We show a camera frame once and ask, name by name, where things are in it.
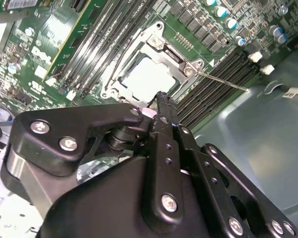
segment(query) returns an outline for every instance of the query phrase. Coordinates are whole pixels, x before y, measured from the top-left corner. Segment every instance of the blue capacitor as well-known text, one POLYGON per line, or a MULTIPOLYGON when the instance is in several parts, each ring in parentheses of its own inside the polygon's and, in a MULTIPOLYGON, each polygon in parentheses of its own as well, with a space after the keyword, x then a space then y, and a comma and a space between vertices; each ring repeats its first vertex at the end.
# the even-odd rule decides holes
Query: blue capacitor
POLYGON ((217 6, 214 10, 214 14, 217 17, 225 17, 227 14, 227 9, 223 6, 217 6))
POLYGON ((277 41, 279 44, 283 44, 288 40, 288 35, 287 34, 282 34, 279 37, 274 38, 275 41, 277 41))
POLYGON ((271 34, 274 37, 279 37, 283 33, 283 29, 279 26, 271 26, 269 28, 269 34, 271 34))
POLYGON ((237 36, 235 38, 235 42, 237 43, 238 46, 241 46, 241 47, 245 46, 246 44, 246 40, 240 36, 237 36))
POLYGON ((213 6, 216 3, 216 0, 204 0, 203 3, 206 6, 213 6))

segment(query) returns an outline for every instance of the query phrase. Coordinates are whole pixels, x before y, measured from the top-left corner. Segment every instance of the ram slot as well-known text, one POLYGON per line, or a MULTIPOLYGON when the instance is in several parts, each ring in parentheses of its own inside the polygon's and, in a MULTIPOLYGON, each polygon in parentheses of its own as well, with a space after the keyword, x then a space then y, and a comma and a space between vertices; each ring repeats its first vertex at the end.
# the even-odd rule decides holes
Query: ram slot
MULTIPOLYGON (((111 12, 110 9, 113 7, 113 0, 110 0, 106 3, 102 14, 99 16, 99 19, 102 19, 104 17, 110 17, 111 12)), ((92 27, 90 28, 90 31, 88 32, 88 34, 86 35, 86 37, 84 38, 84 40, 82 41, 82 43, 79 45, 78 49, 75 51, 74 55, 72 56, 71 60, 64 66, 64 68, 62 69, 62 73, 64 72, 68 72, 69 69, 72 67, 72 65, 74 64, 75 60, 77 59, 78 55, 81 54, 83 47, 85 46, 85 44, 88 42, 89 38, 95 34, 99 34, 99 32, 101 31, 101 28, 99 28, 99 21, 95 21, 92 25, 92 27)))
MULTIPOLYGON (((230 54, 210 75, 220 77, 228 82, 243 85, 254 76, 259 69, 247 59, 243 52, 230 54)), ((204 118, 225 102, 237 89, 225 84, 204 78, 196 88, 178 104, 180 123, 193 128, 204 118)))
POLYGON ((115 6, 113 11, 110 14, 107 14, 105 22, 100 27, 98 27, 96 32, 94 33, 95 29, 91 31, 91 34, 89 38, 87 38, 87 41, 90 39, 90 37, 92 37, 93 34, 95 35, 92 38, 92 40, 89 42, 88 46, 87 47, 85 46, 84 54, 82 54, 83 58, 78 60, 77 65, 75 65, 74 67, 73 67, 73 63, 72 63, 72 67, 68 67, 68 70, 70 70, 70 74, 67 76, 67 79, 63 84, 63 87, 62 87, 63 89, 67 89, 72 83, 75 83, 75 79, 77 78, 77 75, 81 71, 82 67, 86 64, 87 60, 90 58, 93 51, 99 45, 100 41, 103 38, 104 33, 106 32, 106 29, 108 29, 113 24, 113 22, 115 21, 116 17, 120 14, 120 11, 123 7, 124 7, 123 1, 119 1, 119 3, 115 6))
POLYGON ((133 31, 135 31, 135 27, 140 21, 140 19, 143 17, 143 15, 147 12, 147 10, 152 7, 153 3, 155 3, 155 0, 149 0, 146 1, 146 4, 143 5, 141 10, 135 15, 135 18, 132 19, 132 21, 128 21, 126 24, 129 24, 130 26, 126 30, 125 33, 121 36, 121 40, 117 43, 116 47, 114 48, 114 51, 112 51, 107 58, 105 59, 104 63, 101 65, 99 69, 96 70, 96 73, 93 75, 93 77, 89 80, 89 82, 86 84, 85 87, 83 87, 83 91, 81 94, 81 98, 85 98, 90 90, 94 87, 94 85, 97 83, 97 81, 100 79, 101 75, 104 73, 106 67, 110 64, 110 62, 116 57, 116 55, 123 49, 125 45, 128 45, 128 41, 130 40, 130 35, 133 31))
MULTIPOLYGON (((135 5, 130 3, 129 6, 131 6, 131 9, 135 8, 135 5)), ((106 36, 106 41, 103 42, 99 48, 97 49, 97 55, 93 56, 93 60, 91 61, 91 63, 89 63, 88 67, 86 70, 84 70, 83 75, 78 75, 76 77, 79 77, 79 80, 77 82, 75 82, 74 87, 77 87, 78 85, 80 85, 80 87, 86 85, 90 74, 92 73, 92 71, 94 70, 94 68, 96 67, 97 63, 99 62, 99 60, 102 58, 102 56, 104 56, 104 54, 106 53, 106 51, 108 51, 109 46, 115 41, 117 40, 117 38, 119 37, 119 35, 121 34, 121 28, 126 24, 125 21, 119 21, 119 17, 113 17, 112 18, 114 21, 112 22, 112 24, 108 27, 109 29, 111 29, 111 31, 109 32, 108 36, 106 36)))

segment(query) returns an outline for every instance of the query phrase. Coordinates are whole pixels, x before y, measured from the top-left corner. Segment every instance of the screw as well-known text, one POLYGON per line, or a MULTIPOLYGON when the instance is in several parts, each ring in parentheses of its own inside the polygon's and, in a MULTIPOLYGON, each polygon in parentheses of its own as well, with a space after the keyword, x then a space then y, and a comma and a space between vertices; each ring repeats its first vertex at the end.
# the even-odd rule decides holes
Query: screw
POLYGON ((187 67, 184 69, 184 73, 187 76, 191 76, 193 74, 193 69, 191 67, 187 67))
POLYGON ((190 134, 190 132, 189 132, 189 130, 187 128, 183 127, 182 130, 183 130, 184 133, 190 134))
POLYGON ((217 150, 213 146, 210 146, 209 149, 213 154, 217 153, 217 150))
POLYGON ((231 217, 229 218, 228 223, 235 234, 237 234, 238 236, 243 235, 243 227, 240 225, 237 219, 231 217))
POLYGON ((290 232, 290 234, 292 234, 293 236, 295 235, 294 230, 292 229, 292 227, 287 222, 284 222, 284 226, 286 227, 287 231, 290 232))
POLYGON ((135 108, 131 108, 129 111, 130 111, 132 114, 134 114, 135 116, 139 116, 139 112, 138 112, 137 109, 135 109, 135 108))
POLYGON ((162 197, 161 197, 161 202, 162 202, 162 205, 163 207, 168 211, 168 212, 175 212, 177 210, 177 203, 176 201, 174 200, 173 197, 171 197, 170 195, 168 194, 164 194, 162 197))
POLYGON ((60 147, 66 151, 74 151, 77 149, 77 142, 70 137, 64 137, 60 140, 60 147))
POLYGON ((30 127, 31 130, 37 134, 45 134, 50 130, 49 125, 43 121, 35 121, 30 127))
POLYGON ((169 123, 169 122, 168 122, 168 119, 165 118, 165 117, 160 117, 160 120, 161 120, 163 123, 165 123, 165 124, 168 124, 168 123, 169 123))
POLYGON ((281 235, 282 235, 282 234, 284 233, 283 228, 281 227, 281 225, 279 225, 278 222, 276 222, 276 221, 272 221, 272 225, 273 225, 274 230, 275 230, 278 234, 281 234, 281 235))

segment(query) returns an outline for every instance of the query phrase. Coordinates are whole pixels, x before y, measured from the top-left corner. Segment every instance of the expansion slot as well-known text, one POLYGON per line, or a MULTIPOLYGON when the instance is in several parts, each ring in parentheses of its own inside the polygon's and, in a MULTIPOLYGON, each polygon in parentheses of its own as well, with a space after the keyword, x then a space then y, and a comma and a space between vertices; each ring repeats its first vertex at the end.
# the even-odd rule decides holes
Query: expansion slot
MULTIPOLYGON (((237 85, 243 85, 258 73, 257 66, 250 62, 243 52, 234 51, 211 72, 211 75, 237 85)), ((205 117, 216 111, 236 91, 227 85, 204 78, 179 103, 180 123, 193 128, 205 117)))
POLYGON ((106 67, 110 64, 110 62, 115 58, 115 56, 121 51, 123 46, 128 44, 129 36, 133 31, 135 31, 135 27, 138 24, 139 20, 143 17, 143 15, 147 12, 147 10, 152 7, 155 0, 148 0, 145 4, 141 3, 139 6, 142 6, 141 10, 139 10, 139 6, 137 6, 135 9, 138 11, 136 12, 135 18, 133 18, 132 21, 126 22, 126 25, 129 25, 126 32, 124 32, 121 36, 120 42, 117 43, 116 47, 114 48, 114 51, 112 51, 102 64, 102 66, 97 69, 94 76, 91 78, 91 80, 88 82, 87 86, 83 88, 83 92, 81 94, 81 98, 86 97, 86 95, 90 92, 90 90, 93 88, 93 86, 97 83, 103 72, 105 71, 106 67))
MULTIPOLYGON (((96 33, 94 34, 93 39, 90 41, 89 45, 86 47, 85 52, 82 52, 81 49, 84 47, 83 44, 80 45, 80 49, 77 51, 77 54, 82 54, 83 59, 80 59, 78 61, 78 65, 72 67, 73 63, 71 63, 71 73, 67 76, 67 79, 65 83, 63 84, 63 89, 67 89, 77 78, 77 75, 83 68, 83 66, 86 64, 86 61, 91 57, 93 51, 95 48, 99 45, 99 43, 102 40, 103 35, 105 34, 106 30, 116 21, 117 17, 119 17, 120 11, 124 7, 124 3, 122 1, 119 1, 119 3, 115 6, 113 11, 110 14, 106 14, 107 18, 105 19, 105 22, 97 29, 96 33)), ((93 32, 95 31, 95 28, 90 30, 90 36, 93 35, 93 32)))

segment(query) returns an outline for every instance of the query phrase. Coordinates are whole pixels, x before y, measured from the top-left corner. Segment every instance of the green circuit board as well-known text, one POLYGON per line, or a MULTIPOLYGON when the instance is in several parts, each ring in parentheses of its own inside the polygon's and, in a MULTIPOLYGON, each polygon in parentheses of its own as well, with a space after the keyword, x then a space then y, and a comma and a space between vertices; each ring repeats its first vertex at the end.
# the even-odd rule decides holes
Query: green circuit board
MULTIPOLYGON (((16 21, 2 39, 0 101, 15 113, 116 102, 101 95, 106 76, 100 68, 111 69, 110 64, 117 62, 131 36, 158 21, 164 24, 162 36, 166 42, 188 61, 202 59, 204 72, 211 72, 238 47, 236 36, 242 36, 246 45, 256 41, 255 47, 265 52, 272 65, 292 51, 287 43, 276 42, 269 29, 272 25, 282 26, 288 42, 297 37, 298 0, 287 1, 289 12, 282 16, 281 0, 232 2, 217 1, 214 6, 205 6, 198 0, 37 2, 29 15, 16 21), (176 4, 180 4, 180 11, 175 9, 176 4), (219 5, 227 8, 225 17, 215 16, 219 5), (229 18, 237 20, 235 29, 226 27, 229 18), (191 25, 194 20, 198 25, 191 25), (200 28, 205 29, 205 35, 198 34, 200 28), (84 48, 92 41, 98 44, 84 48), (98 65, 93 64, 97 57, 98 65), (68 77, 75 70, 74 76, 68 77), (74 91, 75 96, 69 99, 68 94, 74 91)), ((7 11, 2 6, 0 12, 7 11)), ((177 100, 185 97, 199 80, 177 100)))

